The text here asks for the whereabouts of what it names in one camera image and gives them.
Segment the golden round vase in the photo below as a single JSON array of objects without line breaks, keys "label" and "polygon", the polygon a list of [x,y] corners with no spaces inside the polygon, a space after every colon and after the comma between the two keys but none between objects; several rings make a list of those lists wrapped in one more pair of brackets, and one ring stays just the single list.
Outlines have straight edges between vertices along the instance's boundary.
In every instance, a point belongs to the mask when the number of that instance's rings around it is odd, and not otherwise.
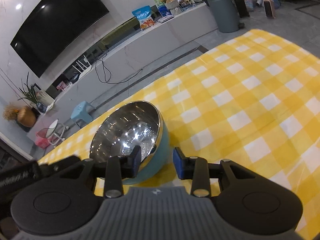
[{"label": "golden round vase", "polygon": [[32,128],[36,122],[36,116],[29,106],[23,106],[17,113],[17,122],[25,127]]}]

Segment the pink storage box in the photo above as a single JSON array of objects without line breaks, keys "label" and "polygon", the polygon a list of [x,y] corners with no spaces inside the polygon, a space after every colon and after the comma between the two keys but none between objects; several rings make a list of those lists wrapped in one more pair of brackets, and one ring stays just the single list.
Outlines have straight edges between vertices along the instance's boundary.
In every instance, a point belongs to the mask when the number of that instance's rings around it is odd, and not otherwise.
[{"label": "pink storage box", "polygon": [[52,128],[43,128],[36,132],[35,145],[42,149],[46,149],[52,142],[52,134]]}]

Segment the blue steel bowl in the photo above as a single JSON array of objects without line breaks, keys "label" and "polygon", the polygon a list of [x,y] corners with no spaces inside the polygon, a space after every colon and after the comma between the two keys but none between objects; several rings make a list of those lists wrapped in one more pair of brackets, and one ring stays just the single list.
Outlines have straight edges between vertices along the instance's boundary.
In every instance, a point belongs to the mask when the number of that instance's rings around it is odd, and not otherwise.
[{"label": "blue steel bowl", "polygon": [[89,157],[104,163],[110,157],[129,155],[135,146],[141,148],[141,165],[135,178],[123,180],[125,185],[153,177],[170,155],[169,133],[163,116],[147,101],[127,103],[110,114],[93,137]]}]

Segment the blue snack bag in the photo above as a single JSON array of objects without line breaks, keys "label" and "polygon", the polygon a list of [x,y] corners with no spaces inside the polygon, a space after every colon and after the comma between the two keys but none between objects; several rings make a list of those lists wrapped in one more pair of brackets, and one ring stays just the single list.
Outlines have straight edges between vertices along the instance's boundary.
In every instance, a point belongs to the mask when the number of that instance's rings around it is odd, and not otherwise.
[{"label": "blue snack bag", "polygon": [[132,11],[132,14],[138,20],[141,30],[148,29],[155,25],[155,21],[152,18],[152,10],[149,5]]}]

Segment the yellow checkered tablecloth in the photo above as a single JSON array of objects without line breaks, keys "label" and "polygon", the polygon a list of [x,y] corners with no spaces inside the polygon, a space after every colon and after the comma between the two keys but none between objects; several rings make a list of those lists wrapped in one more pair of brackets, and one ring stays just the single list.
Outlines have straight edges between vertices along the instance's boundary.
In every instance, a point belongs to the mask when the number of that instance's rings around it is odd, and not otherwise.
[{"label": "yellow checkered tablecloth", "polygon": [[297,232],[319,236],[319,58],[253,29],[129,97],[161,112],[170,147],[231,159],[293,191]]}]

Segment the white wifi router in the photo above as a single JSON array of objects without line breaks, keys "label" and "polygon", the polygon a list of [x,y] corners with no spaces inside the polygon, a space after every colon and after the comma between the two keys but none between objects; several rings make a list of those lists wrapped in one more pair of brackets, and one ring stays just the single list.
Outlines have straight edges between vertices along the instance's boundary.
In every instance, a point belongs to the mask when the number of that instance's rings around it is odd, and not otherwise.
[{"label": "white wifi router", "polygon": [[92,69],[92,65],[85,55],[81,55],[77,60],[75,60],[72,63],[72,67],[79,73],[79,79],[88,74]]}]

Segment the small round white stool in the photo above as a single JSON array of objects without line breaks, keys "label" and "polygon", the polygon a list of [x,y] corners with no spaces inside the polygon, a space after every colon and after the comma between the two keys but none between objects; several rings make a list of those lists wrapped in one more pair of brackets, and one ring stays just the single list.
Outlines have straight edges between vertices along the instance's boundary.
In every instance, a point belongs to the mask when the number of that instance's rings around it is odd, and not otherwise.
[{"label": "small round white stool", "polygon": [[54,120],[47,128],[45,138],[49,143],[56,148],[59,142],[65,141],[65,132],[69,130],[69,127],[60,123],[58,119]]}]

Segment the small pink heater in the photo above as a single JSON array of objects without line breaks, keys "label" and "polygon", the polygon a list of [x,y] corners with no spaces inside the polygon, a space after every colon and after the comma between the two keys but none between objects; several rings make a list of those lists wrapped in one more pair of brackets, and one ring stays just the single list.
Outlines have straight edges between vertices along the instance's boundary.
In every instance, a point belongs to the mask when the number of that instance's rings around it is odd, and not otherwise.
[{"label": "small pink heater", "polygon": [[263,6],[267,18],[275,18],[276,12],[273,0],[263,0]]}]

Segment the grey trash bin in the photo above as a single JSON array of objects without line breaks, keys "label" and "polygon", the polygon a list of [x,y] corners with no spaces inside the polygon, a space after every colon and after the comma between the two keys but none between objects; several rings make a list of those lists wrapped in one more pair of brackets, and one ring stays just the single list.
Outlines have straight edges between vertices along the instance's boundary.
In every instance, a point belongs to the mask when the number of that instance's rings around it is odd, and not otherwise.
[{"label": "grey trash bin", "polygon": [[206,3],[220,32],[232,33],[240,29],[240,17],[232,0],[206,0]]}]

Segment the light blue plastic stool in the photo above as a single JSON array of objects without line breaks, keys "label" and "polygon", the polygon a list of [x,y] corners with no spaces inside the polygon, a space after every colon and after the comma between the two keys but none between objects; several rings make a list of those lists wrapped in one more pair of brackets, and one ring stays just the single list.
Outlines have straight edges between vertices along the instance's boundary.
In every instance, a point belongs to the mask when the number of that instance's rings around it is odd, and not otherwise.
[{"label": "light blue plastic stool", "polygon": [[83,101],[79,103],[74,109],[71,114],[71,120],[79,127],[80,125],[77,123],[78,120],[82,120],[85,123],[89,124],[93,121],[93,117],[87,112],[87,108],[91,107],[92,109],[96,110],[94,106],[92,106],[87,101]]}]

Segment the black television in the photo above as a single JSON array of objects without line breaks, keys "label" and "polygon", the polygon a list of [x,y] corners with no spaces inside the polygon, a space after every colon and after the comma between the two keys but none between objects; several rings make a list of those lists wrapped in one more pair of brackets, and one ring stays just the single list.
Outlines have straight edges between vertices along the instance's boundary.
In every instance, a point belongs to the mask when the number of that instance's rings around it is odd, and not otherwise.
[{"label": "black television", "polygon": [[41,0],[10,45],[40,77],[80,34],[108,12],[101,0]]}]

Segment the grey tv cabinet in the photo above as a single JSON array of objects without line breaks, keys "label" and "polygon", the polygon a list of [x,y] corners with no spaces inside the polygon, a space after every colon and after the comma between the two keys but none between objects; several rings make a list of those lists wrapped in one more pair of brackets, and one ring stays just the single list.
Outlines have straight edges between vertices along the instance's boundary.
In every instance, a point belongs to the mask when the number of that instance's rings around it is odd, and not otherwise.
[{"label": "grey tv cabinet", "polygon": [[55,119],[67,121],[80,102],[92,102],[153,61],[216,29],[210,8],[202,3],[133,35],[94,63],[88,74],[66,88],[56,98],[53,108],[38,118],[27,137],[35,140],[36,132]]}]

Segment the blue vase plant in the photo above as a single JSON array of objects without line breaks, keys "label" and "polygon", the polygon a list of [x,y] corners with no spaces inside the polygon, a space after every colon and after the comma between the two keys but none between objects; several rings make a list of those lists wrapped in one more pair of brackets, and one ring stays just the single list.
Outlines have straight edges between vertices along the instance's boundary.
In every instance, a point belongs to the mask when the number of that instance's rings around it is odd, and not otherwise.
[{"label": "blue vase plant", "polygon": [[47,106],[37,98],[34,85],[29,85],[29,74],[27,74],[25,83],[21,82],[21,86],[22,87],[19,88],[19,91],[22,94],[20,100],[26,99],[32,102],[36,106],[37,110],[44,114],[47,110]]}]

